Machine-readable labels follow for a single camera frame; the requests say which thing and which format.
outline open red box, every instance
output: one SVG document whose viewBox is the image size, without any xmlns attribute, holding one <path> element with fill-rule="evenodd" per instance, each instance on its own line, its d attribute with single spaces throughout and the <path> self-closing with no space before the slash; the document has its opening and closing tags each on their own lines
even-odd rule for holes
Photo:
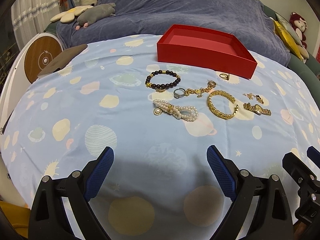
<svg viewBox="0 0 320 240">
<path fill-rule="evenodd" d="M 172 25 L 157 43 L 158 62 L 210 68 L 250 79 L 257 62 L 232 34 Z"/>
</svg>

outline blue blanket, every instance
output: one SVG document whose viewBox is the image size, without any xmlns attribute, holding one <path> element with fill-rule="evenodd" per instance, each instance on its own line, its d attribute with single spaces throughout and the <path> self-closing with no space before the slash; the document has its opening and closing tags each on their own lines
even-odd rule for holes
<svg viewBox="0 0 320 240">
<path fill-rule="evenodd" d="M 67 177 L 110 146 L 115 161 L 90 206 L 112 240 L 208 240 L 231 204 L 207 162 L 207 148 L 214 144 L 254 176 L 277 174 L 294 218 L 298 189 L 282 168 L 284 154 L 293 152 L 320 177 L 306 155 L 311 145 L 320 149 L 320 111 L 301 78 L 254 52 L 258 66 L 250 80 L 230 75 L 226 81 L 211 69 L 159 63 L 159 38 L 138 35 L 91 43 L 64 69 L 28 88 L 9 119 L 1 149 L 26 203 L 31 207 L 42 176 Z M 207 93 L 180 99 L 174 98 L 173 88 L 156 93 L 144 81 L 159 69 L 181 76 L 176 88 L 197 89 L 206 87 L 207 79 L 215 81 L 214 90 L 226 91 L 236 101 L 216 96 L 214 106 L 231 114 L 238 104 L 239 111 L 223 120 L 209 110 Z M 152 82 L 172 79 L 158 75 Z M 243 108 L 257 103 L 243 95 L 250 92 L 261 96 L 261 106 L 271 116 Z M 194 122 L 166 113 L 156 116 L 154 99 L 194 106 L 199 116 Z M 64 204 L 81 238 L 70 203 Z M 250 209 L 240 236 L 253 214 Z"/>
<path fill-rule="evenodd" d="M 59 23 L 57 33 L 65 48 L 134 34 L 162 35 L 173 24 L 185 24 L 234 34 L 248 50 L 281 65 L 290 60 L 257 0 L 98 0 L 111 2 L 116 4 L 116 16 L 86 29 L 76 31 L 75 21 Z"/>
</svg>

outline flower-shaped pillow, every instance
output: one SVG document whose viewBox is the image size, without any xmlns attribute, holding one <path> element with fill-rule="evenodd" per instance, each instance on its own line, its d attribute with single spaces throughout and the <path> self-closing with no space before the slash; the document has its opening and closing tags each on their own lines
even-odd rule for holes
<svg viewBox="0 0 320 240">
<path fill-rule="evenodd" d="M 93 6 L 91 5 L 83 5 L 83 6 L 77 6 L 74 7 L 66 12 L 59 13 L 55 16 L 53 16 L 50 21 L 56 22 L 60 20 L 62 23 L 69 23 L 72 22 L 75 19 L 75 16 L 79 16 L 83 12 L 85 12 L 87 9 L 91 8 Z"/>
</svg>

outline white curtain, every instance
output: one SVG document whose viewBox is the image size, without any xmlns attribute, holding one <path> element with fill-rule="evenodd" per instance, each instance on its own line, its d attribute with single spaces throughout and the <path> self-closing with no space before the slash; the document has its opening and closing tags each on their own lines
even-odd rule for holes
<svg viewBox="0 0 320 240">
<path fill-rule="evenodd" d="M 60 13 L 58 0 L 16 0 L 11 19 L 17 45 L 21 50 L 36 34 L 42 33 L 50 19 Z"/>
</svg>

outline blue gripper pad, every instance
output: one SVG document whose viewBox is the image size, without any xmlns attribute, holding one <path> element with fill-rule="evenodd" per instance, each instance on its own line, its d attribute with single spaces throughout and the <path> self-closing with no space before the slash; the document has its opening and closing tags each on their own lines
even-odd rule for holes
<svg viewBox="0 0 320 240">
<path fill-rule="evenodd" d="M 84 199 L 87 202 L 98 194 L 101 185 L 113 164 L 113 159 L 113 150 L 109 147 L 87 179 L 84 193 Z"/>
<path fill-rule="evenodd" d="M 224 195 L 229 197 L 232 202 L 235 201 L 237 197 L 236 182 L 212 146 L 207 150 L 207 160 Z"/>
<path fill-rule="evenodd" d="M 307 150 L 307 156 L 320 169 L 320 152 L 318 152 L 318 150 L 313 146 L 310 146 Z"/>
</svg>

